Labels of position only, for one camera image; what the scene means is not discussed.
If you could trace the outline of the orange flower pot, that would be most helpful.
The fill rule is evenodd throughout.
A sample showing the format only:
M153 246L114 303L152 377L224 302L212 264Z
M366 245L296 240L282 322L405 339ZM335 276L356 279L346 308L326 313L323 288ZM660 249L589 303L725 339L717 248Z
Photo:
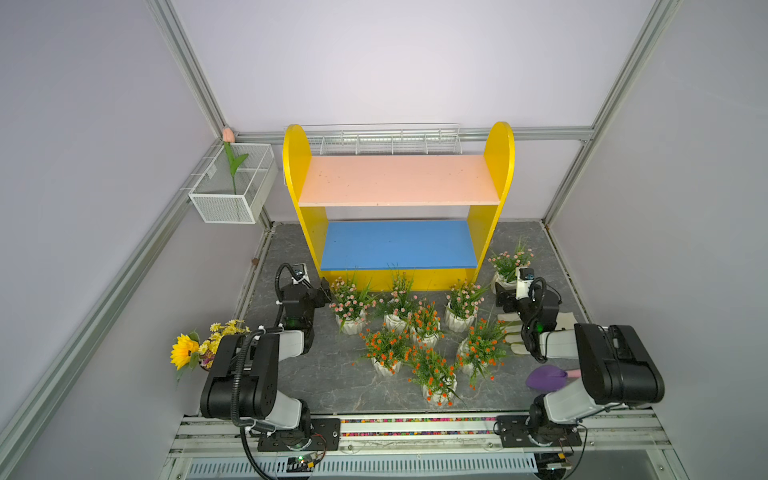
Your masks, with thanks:
M436 304L419 300L408 320L411 342L419 348L433 349L441 338L440 322Z
M422 390L425 401L431 406L452 406L457 400L455 366L432 348L411 347L405 362L414 376L412 381Z
M396 375L410 361L413 345L403 332L383 325L377 331L360 334L365 353L375 372L385 378Z
M501 366L510 352L506 342L505 321L479 319L469 327L467 338L457 351L460 370L468 376L470 387L475 390L481 378L488 375L491 367Z

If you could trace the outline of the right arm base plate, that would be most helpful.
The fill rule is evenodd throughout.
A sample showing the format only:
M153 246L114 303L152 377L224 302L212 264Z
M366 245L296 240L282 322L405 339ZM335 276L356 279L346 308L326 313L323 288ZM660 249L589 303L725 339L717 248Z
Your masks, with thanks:
M528 415L499 415L492 430L500 437L504 448L582 445L576 425L559 425L549 421L536 423Z

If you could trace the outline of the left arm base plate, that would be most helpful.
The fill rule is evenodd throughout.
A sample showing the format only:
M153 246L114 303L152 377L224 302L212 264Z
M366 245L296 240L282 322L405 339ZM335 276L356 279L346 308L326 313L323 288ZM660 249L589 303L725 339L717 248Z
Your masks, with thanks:
M309 429L276 430L258 441L259 452L337 451L341 440L341 420L337 417L312 417Z

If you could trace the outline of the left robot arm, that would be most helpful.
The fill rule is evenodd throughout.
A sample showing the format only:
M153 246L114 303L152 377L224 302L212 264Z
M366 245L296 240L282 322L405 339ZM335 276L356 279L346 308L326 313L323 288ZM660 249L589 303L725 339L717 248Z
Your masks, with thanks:
M318 288L301 282L279 293L275 327L261 326L254 334L222 341L201 393L200 412L268 434L271 441L263 448L299 450L315 438L309 407L279 391L278 367L311 349L315 310L329 302L330 288L326 280Z

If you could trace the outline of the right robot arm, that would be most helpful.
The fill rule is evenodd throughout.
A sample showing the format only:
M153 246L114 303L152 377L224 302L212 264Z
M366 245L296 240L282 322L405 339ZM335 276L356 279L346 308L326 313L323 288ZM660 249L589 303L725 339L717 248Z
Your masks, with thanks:
M518 274L514 288L499 283L494 288L496 304L519 318L513 332L520 336L524 353L542 364L554 358L579 362L579 374L568 377L562 388L536 397L526 418L498 420L504 445L548 447L561 440L579 445L576 430L581 420L663 399L662 375L633 327L577 323L559 329L562 298L529 268Z

